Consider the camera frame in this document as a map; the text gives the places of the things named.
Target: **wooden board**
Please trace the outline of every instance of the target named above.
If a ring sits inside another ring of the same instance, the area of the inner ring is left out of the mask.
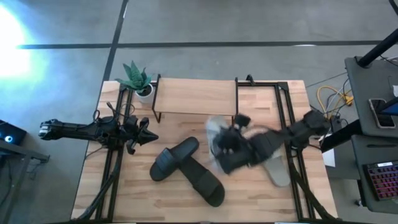
[[[233,116],[235,81],[160,78],[155,111]]]
[[[288,81],[296,119],[310,110],[303,81]],[[101,96],[99,105],[104,104]],[[266,171],[260,167],[243,168],[230,176],[218,173],[208,163],[208,146],[205,121],[208,116],[194,114],[162,114],[157,124],[150,105],[142,105],[133,99],[138,117],[150,119],[149,129],[160,138],[155,142],[136,147],[136,154],[124,154],[116,199],[115,222],[290,222],[296,221],[292,191],[288,187],[275,187]],[[279,129],[280,121],[271,87],[239,87],[239,112],[249,115],[254,124]],[[165,148],[173,147],[189,136],[195,136],[200,148],[193,157],[220,179],[226,189],[224,203],[213,208],[196,192],[188,180],[177,170],[170,177],[154,182],[149,169],[156,156]],[[96,149],[90,143],[89,151]],[[281,150],[285,158],[284,147]],[[320,203],[337,216],[322,154],[314,148],[303,153],[311,190]],[[72,217],[77,217],[97,194],[103,171],[104,156],[86,160],[81,176]],[[304,197],[301,194],[304,213]]]

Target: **rgb keyboard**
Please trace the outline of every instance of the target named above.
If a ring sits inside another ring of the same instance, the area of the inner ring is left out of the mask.
[[[378,200],[398,198],[398,161],[364,165]]]

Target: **concrete floor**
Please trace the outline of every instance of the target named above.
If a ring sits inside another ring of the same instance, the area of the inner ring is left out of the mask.
[[[42,141],[37,137],[39,124],[52,118],[91,121],[109,49],[10,46],[110,44],[121,5],[122,0],[0,2],[0,25],[6,29],[0,36],[0,118],[28,131],[25,145],[51,155],[37,177],[24,182],[11,223],[70,218],[87,142]],[[119,42],[381,40],[397,28],[397,20],[387,0],[130,0]],[[304,80],[311,85],[345,72],[344,58],[364,55],[372,47],[117,49],[110,80],[124,78],[121,64],[133,59],[147,72],[163,77],[232,80],[250,73],[258,80]],[[385,53],[395,55],[397,47]],[[311,104],[319,108],[318,87],[340,88],[346,79],[342,75],[307,88]],[[324,101],[328,94],[322,94]],[[349,122],[356,119],[354,106],[340,113]],[[396,215],[356,207],[355,182],[330,182],[340,218],[396,222]]]

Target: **slide sandal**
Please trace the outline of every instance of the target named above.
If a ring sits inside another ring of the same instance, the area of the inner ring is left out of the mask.
[[[192,184],[192,187],[213,207],[224,201],[223,184],[194,158],[189,157],[180,165],[180,170]]]
[[[165,148],[157,157],[150,168],[150,177],[154,181],[164,180],[170,176],[185,159],[199,148],[199,141],[189,137],[171,149]]]

